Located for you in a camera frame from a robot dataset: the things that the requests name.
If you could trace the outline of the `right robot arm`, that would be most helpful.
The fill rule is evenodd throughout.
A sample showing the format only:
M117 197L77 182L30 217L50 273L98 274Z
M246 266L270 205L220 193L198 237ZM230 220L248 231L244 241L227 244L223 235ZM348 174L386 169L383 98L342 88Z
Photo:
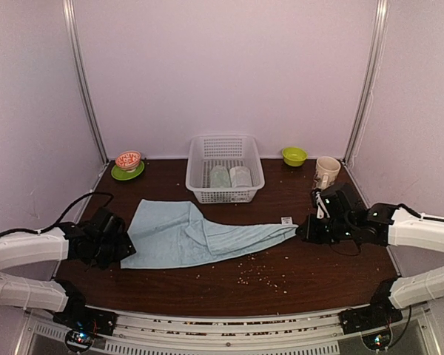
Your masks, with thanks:
M349 183L311 193L317 211L298 226L302 241L319 245L351 240L356 246L410 246L444 253L444 217L419 213L404 203L364 206ZM444 297L444 266L412 277L384 280L365 309L365 321L382 325L393 309Z

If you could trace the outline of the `green panda towel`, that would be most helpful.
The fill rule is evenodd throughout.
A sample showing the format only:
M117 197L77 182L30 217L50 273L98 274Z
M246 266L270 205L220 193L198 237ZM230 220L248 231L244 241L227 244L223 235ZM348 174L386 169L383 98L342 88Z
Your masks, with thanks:
M213 189L231 188L229 170L222 165L214 166L209 173L209 185Z

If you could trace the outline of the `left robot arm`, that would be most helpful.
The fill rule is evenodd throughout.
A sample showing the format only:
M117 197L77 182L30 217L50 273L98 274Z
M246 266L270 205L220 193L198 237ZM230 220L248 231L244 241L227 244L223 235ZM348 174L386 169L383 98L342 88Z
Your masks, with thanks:
M104 270L134 253L124 220L105 208L80 223L58 222L42 230L1 232L0 305L60 313L75 328L85 328L92 314L85 297L72 283L15 277L5 274L5 270L63 260L78 260Z

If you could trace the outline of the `light blue towel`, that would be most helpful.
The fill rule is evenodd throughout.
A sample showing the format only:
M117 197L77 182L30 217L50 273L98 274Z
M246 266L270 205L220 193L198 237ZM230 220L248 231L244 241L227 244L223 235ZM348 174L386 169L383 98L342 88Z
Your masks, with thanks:
M231 226L207 220L194 203L142 200L128 235L135 253L122 269L190 268L254 254L296 236L296 224Z

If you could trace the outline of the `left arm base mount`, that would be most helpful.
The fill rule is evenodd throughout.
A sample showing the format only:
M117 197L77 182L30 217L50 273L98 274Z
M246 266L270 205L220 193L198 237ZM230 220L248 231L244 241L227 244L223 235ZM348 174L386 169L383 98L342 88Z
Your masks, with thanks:
M91 349L102 336L112 336L117 319L118 315L114 312L94 308L85 308L84 314L77 317L53 312L53 322L69 328L64 336L64 344L76 354Z

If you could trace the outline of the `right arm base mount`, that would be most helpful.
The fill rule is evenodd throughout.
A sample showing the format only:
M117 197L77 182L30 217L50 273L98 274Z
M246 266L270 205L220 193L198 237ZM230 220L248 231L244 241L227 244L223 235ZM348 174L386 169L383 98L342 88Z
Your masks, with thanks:
M360 333L363 344L370 351L386 351L394 344L391 326L403 319L403 313L384 305L347 308L339 313L343 333Z

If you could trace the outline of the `white plastic basket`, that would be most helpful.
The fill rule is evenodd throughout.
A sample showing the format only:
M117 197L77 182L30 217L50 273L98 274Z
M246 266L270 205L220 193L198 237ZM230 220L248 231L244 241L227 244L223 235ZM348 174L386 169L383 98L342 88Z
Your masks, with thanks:
M199 203L249 203L264 185L253 137L205 135L191 140L186 187Z

